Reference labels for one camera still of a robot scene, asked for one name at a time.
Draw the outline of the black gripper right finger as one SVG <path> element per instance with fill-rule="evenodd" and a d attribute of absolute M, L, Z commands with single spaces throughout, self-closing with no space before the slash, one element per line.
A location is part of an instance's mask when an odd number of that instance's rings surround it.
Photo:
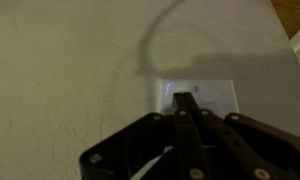
<path fill-rule="evenodd" d="M 300 137 L 182 95 L 182 159 L 210 180 L 300 180 Z"/>

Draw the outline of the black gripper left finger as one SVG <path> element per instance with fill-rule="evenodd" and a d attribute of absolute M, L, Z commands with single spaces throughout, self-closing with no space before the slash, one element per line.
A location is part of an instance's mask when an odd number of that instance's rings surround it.
<path fill-rule="evenodd" d="M 83 152 L 82 180 L 131 180 L 150 161 L 141 180 L 209 180 L 210 169 L 192 94 L 173 95 L 172 115 L 149 113 Z"/>

